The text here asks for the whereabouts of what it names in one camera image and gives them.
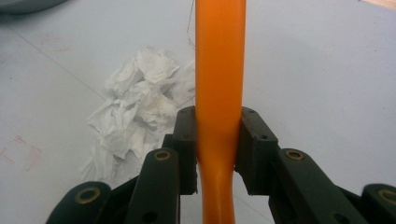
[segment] gray bowl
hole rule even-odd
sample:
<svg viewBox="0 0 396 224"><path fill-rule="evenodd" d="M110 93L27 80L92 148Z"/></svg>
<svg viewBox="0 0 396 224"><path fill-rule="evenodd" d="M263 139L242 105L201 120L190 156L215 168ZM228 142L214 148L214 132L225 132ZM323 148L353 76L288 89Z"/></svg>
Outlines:
<svg viewBox="0 0 396 224"><path fill-rule="evenodd" d="M0 0L0 13L25 14L54 7L66 0Z"/></svg>

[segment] crumpled tissue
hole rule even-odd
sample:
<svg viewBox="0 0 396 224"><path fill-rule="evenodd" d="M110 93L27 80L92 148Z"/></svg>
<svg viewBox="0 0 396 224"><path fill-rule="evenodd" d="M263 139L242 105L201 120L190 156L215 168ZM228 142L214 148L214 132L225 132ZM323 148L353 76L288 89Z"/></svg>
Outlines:
<svg viewBox="0 0 396 224"><path fill-rule="evenodd" d="M105 83L112 98L88 118L98 132L82 167L85 180L111 181L129 150L141 164L173 131L177 111L195 95L195 62L183 69L162 48L145 48Z"/></svg>

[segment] orange cylinder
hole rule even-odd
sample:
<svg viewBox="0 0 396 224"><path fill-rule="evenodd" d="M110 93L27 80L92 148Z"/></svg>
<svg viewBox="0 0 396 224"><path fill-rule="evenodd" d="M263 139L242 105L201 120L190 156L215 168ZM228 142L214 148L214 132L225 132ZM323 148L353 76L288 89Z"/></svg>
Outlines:
<svg viewBox="0 0 396 224"><path fill-rule="evenodd" d="M205 224L233 224L246 0L196 0L197 157Z"/></svg>

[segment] white surface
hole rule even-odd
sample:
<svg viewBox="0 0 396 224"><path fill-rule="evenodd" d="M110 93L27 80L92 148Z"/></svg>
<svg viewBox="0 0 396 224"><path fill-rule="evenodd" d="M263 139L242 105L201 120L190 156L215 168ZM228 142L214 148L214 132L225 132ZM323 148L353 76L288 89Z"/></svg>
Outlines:
<svg viewBox="0 0 396 224"><path fill-rule="evenodd" d="M0 223L44 223L80 183L95 139L86 119L125 59L145 46L193 59L190 11L191 1L70 0L0 16ZM249 0L244 105L335 184L396 186L395 39L396 12L364 2ZM234 195L238 223L271 223L239 176ZM182 223L201 223L199 201L182 197Z"/></svg>

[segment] orange tube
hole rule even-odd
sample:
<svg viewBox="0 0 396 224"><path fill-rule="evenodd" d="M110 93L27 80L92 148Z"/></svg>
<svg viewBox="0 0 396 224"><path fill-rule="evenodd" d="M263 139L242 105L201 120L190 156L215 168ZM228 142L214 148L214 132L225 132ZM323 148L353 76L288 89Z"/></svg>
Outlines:
<svg viewBox="0 0 396 224"><path fill-rule="evenodd" d="M246 0L196 0L197 157L205 224L234 224Z"/></svg>

